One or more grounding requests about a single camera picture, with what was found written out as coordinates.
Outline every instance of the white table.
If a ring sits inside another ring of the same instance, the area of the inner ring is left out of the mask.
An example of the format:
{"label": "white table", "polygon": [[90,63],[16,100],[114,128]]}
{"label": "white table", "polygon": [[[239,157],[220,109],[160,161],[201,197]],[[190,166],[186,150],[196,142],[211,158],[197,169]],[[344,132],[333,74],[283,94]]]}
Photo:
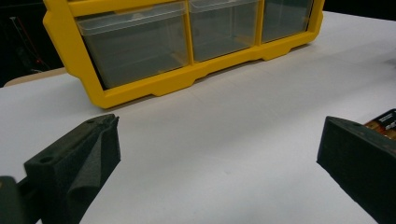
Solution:
{"label": "white table", "polygon": [[375,223],[316,164],[325,117],[395,107],[396,22],[325,12],[313,43],[109,110],[79,81],[0,89],[0,175],[85,119],[120,116],[121,162],[81,223]]}

